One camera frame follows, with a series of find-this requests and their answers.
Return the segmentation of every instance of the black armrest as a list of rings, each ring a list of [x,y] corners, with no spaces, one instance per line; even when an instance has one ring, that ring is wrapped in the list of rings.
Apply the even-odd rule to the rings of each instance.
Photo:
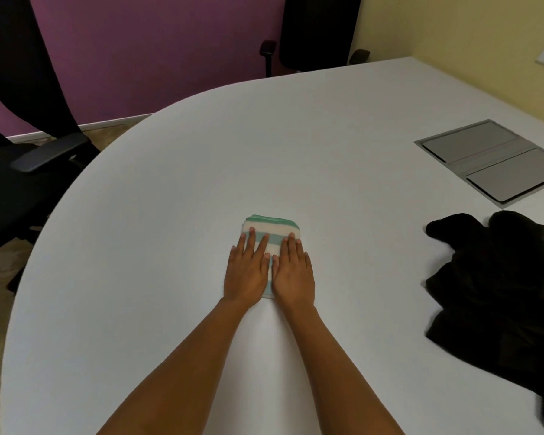
[[[272,55],[276,50],[276,41],[266,40],[260,46],[260,55],[266,59],[266,77],[272,77]]]
[[[350,57],[351,64],[364,64],[369,60],[370,51],[365,49],[357,49],[355,53]]]
[[[68,160],[81,147],[90,144],[83,133],[73,133],[57,138],[17,158],[10,167],[24,173],[35,172],[55,160]]]

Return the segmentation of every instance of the folded cloth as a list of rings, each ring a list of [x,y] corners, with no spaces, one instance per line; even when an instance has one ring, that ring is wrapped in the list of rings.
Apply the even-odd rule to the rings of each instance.
[[[300,228],[294,221],[284,220],[282,218],[262,217],[260,215],[252,215],[246,218],[244,225],[242,226],[242,232],[248,235],[250,227],[256,229],[256,248],[260,244],[262,237],[265,234],[269,234],[268,246],[266,251],[270,254],[270,267],[268,268],[268,285],[262,298],[274,299],[272,293],[272,255],[280,256],[280,245],[282,240],[286,238],[291,232],[294,232],[296,239],[300,238]]]
[[[426,336],[453,356],[542,396],[544,226],[512,211],[484,227],[460,213],[427,225],[455,250],[426,281],[443,307]]]

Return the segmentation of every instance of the striped cloth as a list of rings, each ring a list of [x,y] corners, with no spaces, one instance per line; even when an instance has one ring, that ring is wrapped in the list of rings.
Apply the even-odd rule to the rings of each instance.
[[[290,232],[294,232],[296,239],[300,238],[300,228],[294,221],[284,220],[282,218],[262,217],[260,215],[252,215],[246,218],[244,225],[242,226],[242,232],[249,234],[250,227],[256,229],[256,246],[254,250],[258,248],[260,240],[264,234],[270,234],[268,239],[268,246],[266,251],[270,254],[270,268],[268,269],[268,285],[262,298],[274,299],[272,293],[272,256],[280,256],[280,245],[282,240],[287,237]]]

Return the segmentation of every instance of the person's left arm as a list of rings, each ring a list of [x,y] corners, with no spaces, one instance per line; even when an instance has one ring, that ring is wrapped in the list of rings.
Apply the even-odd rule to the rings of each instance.
[[[232,247],[224,297],[177,348],[143,380],[103,425],[99,435],[203,432],[235,331],[268,282],[266,235],[254,252],[250,229]]]

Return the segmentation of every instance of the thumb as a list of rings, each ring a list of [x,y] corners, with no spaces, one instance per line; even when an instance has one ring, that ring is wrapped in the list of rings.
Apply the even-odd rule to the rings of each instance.
[[[274,255],[272,257],[272,280],[273,281],[276,279],[276,275],[278,274],[279,268],[280,268],[280,259],[278,259],[277,255]]]
[[[260,263],[260,272],[262,275],[268,277],[268,268],[270,267],[270,254],[265,253],[262,257],[262,262]]]

